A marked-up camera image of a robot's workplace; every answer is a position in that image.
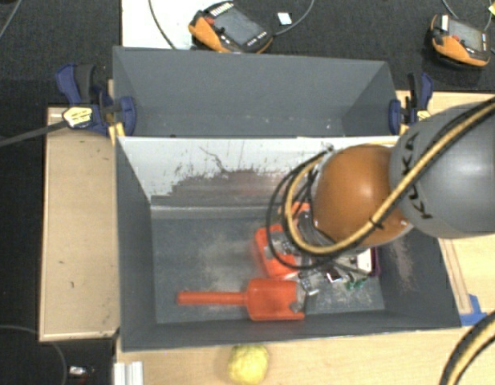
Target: screen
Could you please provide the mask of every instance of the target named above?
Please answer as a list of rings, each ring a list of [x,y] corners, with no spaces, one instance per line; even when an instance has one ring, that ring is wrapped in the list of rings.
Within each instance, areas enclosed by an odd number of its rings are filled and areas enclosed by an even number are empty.
[[[263,29],[235,8],[215,18],[215,27],[224,27],[225,33],[240,46],[263,32]]]
[[[461,40],[464,40],[467,47],[473,48],[477,51],[482,51],[482,35],[478,29],[467,26],[461,22],[457,22],[451,18],[448,33],[450,35],[456,35]]]

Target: orange sphere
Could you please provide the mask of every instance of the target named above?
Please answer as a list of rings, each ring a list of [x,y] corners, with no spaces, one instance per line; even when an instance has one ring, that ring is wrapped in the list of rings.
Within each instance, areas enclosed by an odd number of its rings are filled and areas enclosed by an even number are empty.
[[[333,155],[322,167],[313,199],[314,226],[333,241],[361,228],[390,194],[388,167],[392,149],[363,144]],[[394,209],[383,228],[363,245],[388,242],[408,230],[409,222]]]

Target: orange handle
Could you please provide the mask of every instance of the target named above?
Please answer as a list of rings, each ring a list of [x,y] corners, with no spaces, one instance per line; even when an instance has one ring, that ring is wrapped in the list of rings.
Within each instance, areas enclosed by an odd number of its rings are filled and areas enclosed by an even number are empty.
[[[178,305],[245,305],[243,292],[182,291],[177,295]]]

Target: handheld device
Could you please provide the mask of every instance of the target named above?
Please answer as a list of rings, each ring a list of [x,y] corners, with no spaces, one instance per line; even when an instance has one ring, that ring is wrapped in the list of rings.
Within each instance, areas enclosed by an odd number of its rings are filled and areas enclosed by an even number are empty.
[[[431,21],[434,50],[450,63],[483,67],[489,62],[488,35],[483,30],[460,22],[448,14],[437,14]]]
[[[199,10],[189,30],[197,41],[223,53],[261,53],[274,37],[231,1]]]

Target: blue clamp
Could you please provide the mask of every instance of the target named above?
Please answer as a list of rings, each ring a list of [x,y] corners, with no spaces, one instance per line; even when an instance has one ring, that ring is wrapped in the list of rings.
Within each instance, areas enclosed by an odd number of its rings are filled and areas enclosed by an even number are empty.
[[[104,87],[92,82],[95,66],[92,64],[68,63],[56,71],[58,89],[65,95],[71,107],[84,105],[91,109],[91,123],[84,128],[102,136],[108,135],[111,123],[106,114],[120,118],[126,136],[131,136],[136,126],[136,109],[132,97],[121,97],[118,103],[107,93]]]
[[[388,124],[390,132],[394,136],[400,134],[401,124],[413,125],[419,120],[418,111],[427,110],[429,100],[432,98],[432,79],[425,73],[422,73],[421,77],[421,84],[418,86],[415,74],[408,74],[411,96],[406,97],[406,107],[404,109],[398,99],[390,102]]]

